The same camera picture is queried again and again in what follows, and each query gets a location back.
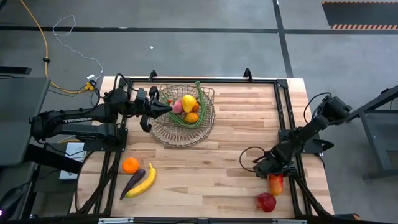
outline table frame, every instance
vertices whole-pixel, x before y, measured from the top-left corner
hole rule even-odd
[[[241,78],[233,78],[233,77],[217,77],[217,78],[212,78],[212,77],[158,77],[156,74],[156,71],[152,71],[150,73],[149,78],[147,77],[132,77],[132,78],[126,78],[126,81],[121,80],[119,82],[119,87],[124,86],[128,82],[130,86],[133,86],[135,83],[193,83],[194,81],[199,81],[201,83],[250,83],[250,84],[270,84],[273,85],[274,91],[275,91],[275,100],[277,103],[277,112],[278,112],[278,117],[279,117],[279,124],[280,124],[280,130],[286,130],[287,127],[285,125],[285,118],[284,118],[284,111],[282,108],[282,100],[280,96],[280,90],[283,91],[284,96],[285,96],[285,102],[286,102],[286,107],[287,107],[287,114],[288,114],[288,120],[289,120],[289,126],[290,129],[293,129],[295,127],[295,121],[294,121],[294,116],[293,116],[293,109],[292,109],[292,104],[290,101],[290,95],[289,95],[289,87],[287,84],[287,79],[278,79],[278,78],[253,78],[252,73],[250,69],[246,69],[244,71],[244,75]],[[127,118],[123,116],[121,126],[125,127],[127,122]],[[108,173],[108,166],[109,166],[109,160],[111,157],[111,152],[105,152],[104,156],[104,161],[103,161],[103,166],[101,169],[101,175],[100,175],[100,180],[99,182],[102,183]],[[114,161],[112,164],[112,167],[116,166],[119,167],[120,163],[120,158],[121,158],[121,152],[115,152],[115,157]],[[302,157],[300,154],[297,154],[295,156],[296,162],[297,162],[297,170],[298,170],[298,176],[303,180],[305,183],[305,173],[304,173],[304,168],[303,168],[303,162],[302,162]],[[116,188],[116,179],[118,176],[118,169],[112,169],[112,178],[111,178],[111,183],[109,186],[109,192],[108,192],[108,198],[106,201],[106,207],[103,211],[102,214],[104,215],[109,215],[111,216],[111,211],[112,211],[112,204],[113,204],[113,197],[114,197],[114,191]],[[293,210],[294,210],[294,216],[295,218],[300,217],[303,215],[303,213],[300,210],[299,207],[299,200],[297,197],[297,189],[295,187],[295,181],[293,177],[289,176],[289,185],[290,185],[290,193],[292,196],[292,205],[293,205]],[[93,210],[94,214],[101,214],[100,213],[100,207],[102,203],[102,195],[103,193],[101,192],[99,197],[97,198],[95,202],[95,207]],[[312,215],[312,209],[311,205],[308,202],[308,199],[304,196],[304,205],[305,205],[305,214],[306,215]],[[162,221],[171,221],[175,220],[175,218],[166,218],[166,217],[134,217],[136,220],[139,218],[140,220],[162,220]],[[261,221],[269,221],[269,219],[263,219],[263,218],[217,218],[218,222],[261,222]]]

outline apple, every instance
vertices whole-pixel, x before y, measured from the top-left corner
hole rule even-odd
[[[265,211],[272,212],[276,206],[276,199],[270,193],[261,193],[257,196],[257,208]]]

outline orange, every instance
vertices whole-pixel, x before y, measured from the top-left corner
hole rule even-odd
[[[127,174],[134,174],[139,169],[139,162],[136,158],[129,157],[123,161],[122,169]]]

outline yellow cable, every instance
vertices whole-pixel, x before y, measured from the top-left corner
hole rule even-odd
[[[71,140],[61,141],[61,142],[59,142],[59,143],[61,144],[61,143],[67,143],[67,142],[81,142],[81,141],[79,141],[79,140],[77,140],[77,139],[71,139]]]
[[[49,59],[49,47],[47,46],[47,40],[46,40],[46,38],[45,38],[45,36],[44,36],[44,32],[43,32],[43,30],[42,30],[42,27],[40,26],[39,22],[37,22],[35,16],[33,16],[33,13],[32,13],[32,12],[30,11],[30,9],[26,6],[26,4],[24,3],[24,1],[23,1],[23,0],[20,0],[20,1],[21,1],[22,5],[25,7],[26,11],[30,14],[30,16],[32,17],[32,19],[35,21],[37,27],[38,27],[39,30],[40,30],[40,33],[42,34],[42,37],[43,37],[43,40],[44,40],[44,45],[45,45],[45,59],[48,60],[48,59]],[[45,63],[45,65],[44,65],[44,73],[45,73],[45,76],[46,76],[47,78],[49,78],[49,75],[48,75],[48,73],[47,73],[47,68],[48,68],[49,63],[48,63],[48,62],[44,62],[44,63]],[[69,93],[69,94],[79,94],[79,93],[84,93],[85,91],[88,91],[86,88],[85,88],[84,90],[81,90],[81,91],[68,91],[68,90],[64,90],[63,88],[60,88],[60,87],[57,86],[57,84],[55,84],[53,81],[51,81],[51,84],[52,84],[55,88],[57,88],[57,89],[59,89],[59,90],[65,92],[65,93]]]

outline wire basket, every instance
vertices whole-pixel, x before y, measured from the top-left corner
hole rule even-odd
[[[168,114],[163,114],[156,120],[152,120],[152,129],[150,132],[158,141],[172,147],[187,147],[202,141],[210,134],[216,120],[213,105],[214,90],[203,87],[201,87],[201,90],[204,93],[203,101],[206,104],[206,113],[203,122],[198,126],[180,125],[174,123]],[[160,86],[160,101],[163,103],[167,103],[168,99],[173,99],[174,101],[181,99],[186,94],[192,95],[197,99],[199,97],[195,86],[169,84]],[[197,113],[199,116],[201,115],[201,107]]]
[[[160,123],[165,126],[176,126],[176,127],[182,127],[182,128],[205,128],[208,127],[209,124],[211,123],[211,116],[215,113],[214,112],[214,105],[213,105],[213,100],[214,100],[214,89],[212,88],[205,88],[201,87],[201,90],[203,92],[203,99],[204,103],[206,104],[206,113],[204,116],[203,121],[200,124],[188,124],[184,122],[183,124],[178,124],[174,122],[171,119],[171,112],[163,114],[162,116],[158,117],[154,122]],[[167,103],[167,100],[173,100],[176,102],[177,100],[181,99],[185,95],[192,95],[197,99],[197,102],[200,102],[200,97],[199,97],[199,92],[195,86],[190,86],[190,85],[170,85],[170,84],[163,84],[160,86],[159,90],[159,95],[160,98],[159,100],[163,103]],[[199,110],[196,111],[196,113],[199,115],[199,117],[202,114],[202,108],[203,105],[199,107]],[[176,114],[176,116],[179,116],[181,120],[184,120],[184,113],[183,114]]]

